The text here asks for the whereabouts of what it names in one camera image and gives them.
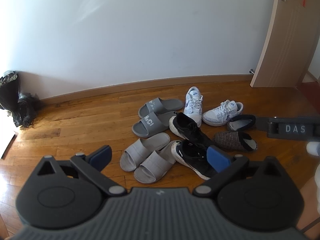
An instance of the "triangular hole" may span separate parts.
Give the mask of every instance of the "triangular hole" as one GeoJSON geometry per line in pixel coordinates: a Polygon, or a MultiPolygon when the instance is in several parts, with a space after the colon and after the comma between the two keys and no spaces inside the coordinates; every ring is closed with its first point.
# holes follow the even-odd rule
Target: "triangular hole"
{"type": "Polygon", "coordinates": [[[273,163],[268,163],[267,167],[264,171],[264,174],[271,175],[271,176],[281,176],[279,170],[273,163]]]}
{"type": "Polygon", "coordinates": [[[45,162],[43,165],[42,165],[42,168],[41,170],[38,172],[38,175],[41,176],[41,175],[47,175],[47,174],[55,174],[54,172],[54,169],[51,165],[50,162],[45,162]]]}

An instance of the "white wall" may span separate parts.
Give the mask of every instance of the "white wall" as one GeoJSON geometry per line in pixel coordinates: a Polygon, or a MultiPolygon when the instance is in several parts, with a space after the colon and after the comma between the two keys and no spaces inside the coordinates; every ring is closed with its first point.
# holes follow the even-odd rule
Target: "white wall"
{"type": "Polygon", "coordinates": [[[255,69],[273,0],[0,0],[0,72],[40,98],[255,69]]]}
{"type": "Polygon", "coordinates": [[[315,78],[320,77],[320,40],[308,70],[315,78]]]}

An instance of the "wooden door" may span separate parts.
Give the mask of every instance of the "wooden door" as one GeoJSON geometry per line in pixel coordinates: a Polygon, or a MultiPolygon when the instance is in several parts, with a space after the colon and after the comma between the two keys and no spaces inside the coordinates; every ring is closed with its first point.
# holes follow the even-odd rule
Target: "wooden door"
{"type": "Polygon", "coordinates": [[[295,87],[316,49],[319,23],[320,0],[274,0],[266,41],[250,85],[295,87]]]}

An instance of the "hardwood floor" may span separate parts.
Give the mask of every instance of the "hardwood floor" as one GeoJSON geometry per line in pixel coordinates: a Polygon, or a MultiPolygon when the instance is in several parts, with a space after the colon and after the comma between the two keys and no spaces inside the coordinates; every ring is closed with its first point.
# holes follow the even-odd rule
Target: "hardwood floor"
{"type": "MultiPolygon", "coordinates": [[[[194,85],[203,94],[203,111],[231,99],[244,103],[244,113],[257,116],[318,115],[296,89],[253,89],[249,84],[241,81],[194,85]]],[[[46,106],[33,126],[20,130],[5,159],[0,160],[0,213],[10,234],[15,234],[21,227],[14,207],[15,198],[43,155],[53,155],[63,160],[76,152],[89,154],[102,145],[110,145],[113,149],[112,161],[102,173],[127,189],[146,186],[192,189],[200,184],[202,179],[179,163],[151,185],[137,182],[133,172],[124,172],[119,165],[122,151],[137,140],[131,126],[139,120],[139,107],[156,97],[184,101],[189,87],[177,85],[141,89],[46,106]]],[[[203,123],[201,130],[212,137],[216,132],[226,130],[226,127],[211,127],[203,123]]],[[[167,133],[171,139],[177,139],[169,130],[167,133]]],[[[306,153],[305,142],[271,139],[266,137],[265,132],[256,130],[248,133],[258,144],[256,152],[246,154],[251,160],[263,160],[267,155],[277,156],[299,188],[314,175],[318,159],[306,153]]]]}

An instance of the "gray ribbed surface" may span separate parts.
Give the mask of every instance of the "gray ribbed surface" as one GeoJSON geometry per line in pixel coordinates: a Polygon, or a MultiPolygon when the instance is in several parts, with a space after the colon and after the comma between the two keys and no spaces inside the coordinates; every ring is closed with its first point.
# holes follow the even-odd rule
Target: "gray ribbed surface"
{"type": "Polygon", "coordinates": [[[111,198],[89,222],[61,231],[25,227],[14,240],[277,240],[306,239],[295,229],[257,233],[238,228],[222,217],[210,199],[186,188],[134,188],[111,198]]]}

